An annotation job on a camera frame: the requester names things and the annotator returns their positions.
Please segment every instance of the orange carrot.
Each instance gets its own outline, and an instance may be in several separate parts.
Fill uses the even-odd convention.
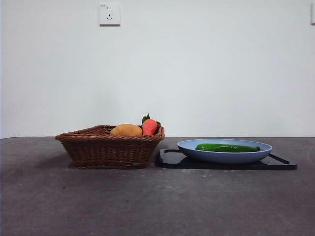
[[[158,124],[154,119],[146,119],[143,122],[142,134],[143,135],[153,135],[158,129]]]

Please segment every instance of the blue plate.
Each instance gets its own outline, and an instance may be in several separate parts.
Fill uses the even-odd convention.
[[[215,152],[195,150],[198,144],[234,144],[245,146],[259,146],[255,152]],[[223,164],[245,164],[264,159],[272,150],[272,146],[254,141],[237,139],[192,139],[177,143],[178,148],[187,157],[201,161]]]

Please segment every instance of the mango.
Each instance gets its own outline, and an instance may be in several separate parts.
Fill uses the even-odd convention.
[[[116,136],[138,136],[142,135],[142,129],[134,124],[120,124],[113,128],[110,134]]]

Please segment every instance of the brown basket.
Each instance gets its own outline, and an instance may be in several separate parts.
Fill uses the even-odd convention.
[[[154,135],[113,136],[113,125],[57,135],[73,164],[79,169],[142,169],[158,143],[164,139],[164,128],[159,126]]]

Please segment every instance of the cucumber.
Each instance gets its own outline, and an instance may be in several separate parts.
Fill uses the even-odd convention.
[[[234,144],[199,144],[195,149],[201,151],[218,152],[254,152],[260,150],[258,146],[252,147]]]

